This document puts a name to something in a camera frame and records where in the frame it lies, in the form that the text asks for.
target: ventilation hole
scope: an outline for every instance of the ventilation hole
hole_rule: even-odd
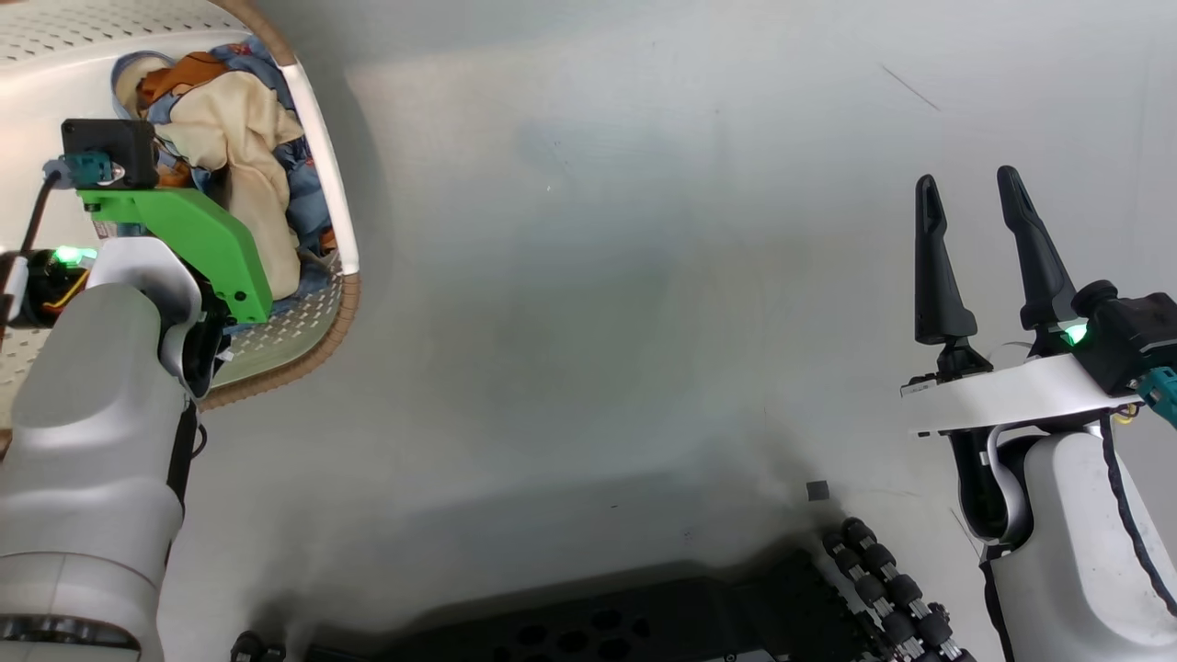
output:
[[[606,609],[593,614],[591,622],[598,630],[612,630],[621,624],[621,615],[616,609]]]
[[[650,638],[650,621],[646,621],[645,618],[638,618],[634,621],[630,629],[633,630],[633,634],[637,635],[638,638]]]
[[[544,643],[545,638],[547,638],[547,628],[544,625],[527,625],[516,635],[519,646],[539,646]]]
[[[624,638],[611,638],[609,641],[600,642],[597,647],[597,657],[601,660],[607,660],[609,662],[617,662],[618,660],[625,660],[630,656],[630,642]]]
[[[560,638],[556,640],[556,648],[559,648],[560,653],[580,653],[586,646],[588,646],[588,637],[580,630],[564,633]]]

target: pile of clothes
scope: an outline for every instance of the pile of clothes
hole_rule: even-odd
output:
[[[124,55],[111,88],[119,117],[155,125],[159,186],[199,188],[248,227],[273,315],[331,283],[327,203],[290,88],[260,40],[178,61],[147,51]]]

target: beige cloth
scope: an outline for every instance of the beige cloth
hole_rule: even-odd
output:
[[[290,186],[274,147],[302,135],[293,113],[250,72],[230,72],[193,88],[155,133],[193,166],[228,166],[226,208],[253,234],[274,299],[298,290],[297,239],[286,224]]]

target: laundry basket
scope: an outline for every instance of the laundry basket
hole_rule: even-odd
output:
[[[111,68],[127,53],[180,58],[257,35],[286,78],[327,201],[337,250],[331,285],[234,337],[233,358],[202,403],[212,409],[281,386],[317,369],[339,346],[359,305],[359,254],[339,167],[319,105],[290,46],[250,0],[0,0],[0,247],[19,246],[42,179],[61,152],[67,118],[114,118]],[[54,192],[38,247],[97,247],[73,192]],[[0,356],[0,430],[48,331],[9,330]],[[9,433],[0,432],[0,454]]]

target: orange-brown cloth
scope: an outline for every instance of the orange-brown cloth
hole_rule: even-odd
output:
[[[149,106],[173,90],[177,94],[184,94],[227,71],[225,62],[212,53],[188,53],[174,67],[148,73],[139,84],[140,99]]]

